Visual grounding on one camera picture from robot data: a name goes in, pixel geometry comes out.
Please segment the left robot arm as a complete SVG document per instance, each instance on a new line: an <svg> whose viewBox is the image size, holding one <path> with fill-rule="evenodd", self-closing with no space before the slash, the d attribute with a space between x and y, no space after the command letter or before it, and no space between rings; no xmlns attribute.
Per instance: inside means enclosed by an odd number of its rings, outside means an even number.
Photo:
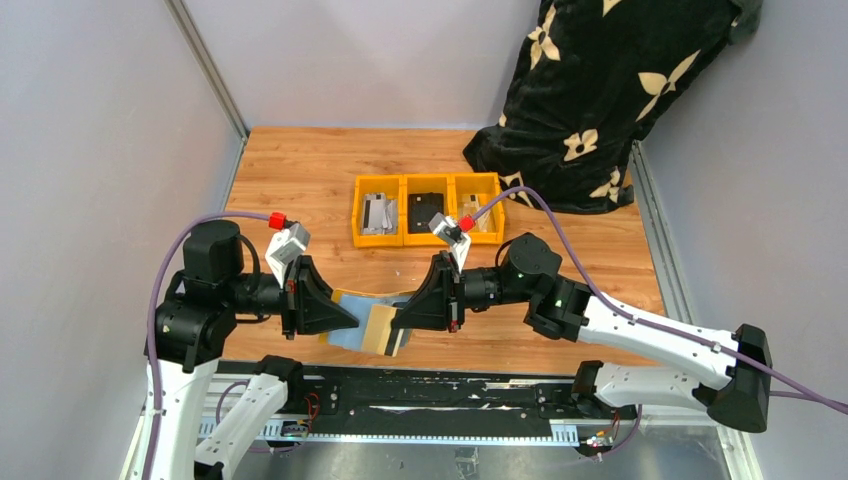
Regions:
<svg viewBox="0 0 848 480"><path fill-rule="evenodd" d="M269 355L212 434L198 439L209 387L240 315L277 315L290 336L359 324L316 273L300 223L269 215L272 241L259 254L239 219L231 211L194 220L168 249L182 257L182 268L173 276L156 274L147 313L142 437L133 457L139 479L228 479L275 413L316 411L303 365Z"/></svg>

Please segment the yellow leather card holder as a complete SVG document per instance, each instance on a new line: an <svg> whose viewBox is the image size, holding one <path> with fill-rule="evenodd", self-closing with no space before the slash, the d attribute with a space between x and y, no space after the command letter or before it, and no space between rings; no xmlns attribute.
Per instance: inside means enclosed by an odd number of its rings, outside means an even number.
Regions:
<svg viewBox="0 0 848 480"><path fill-rule="evenodd" d="M391 322L413 296L412 292L366 294L337 289L332 300L359 322L355 328L319 335L319 342L349 351L395 357L409 342L411 329L395 329Z"/></svg>

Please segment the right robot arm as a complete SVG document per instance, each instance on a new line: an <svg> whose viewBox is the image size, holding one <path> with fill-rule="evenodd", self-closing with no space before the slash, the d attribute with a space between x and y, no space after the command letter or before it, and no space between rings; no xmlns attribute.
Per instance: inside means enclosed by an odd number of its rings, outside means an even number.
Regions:
<svg viewBox="0 0 848 480"><path fill-rule="evenodd" d="M595 293L560 275L561 256L530 233L501 251L495 266L463 271L452 254L435 255L422 285L398 306L392 328L456 332L468 310L524 304L525 324L545 338L612 346L655 361L653 367L582 362L569 401L580 415L669 406L701 411L739 431L766 431L771 378L755 365L772 360L762 329L698 327Z"/></svg>

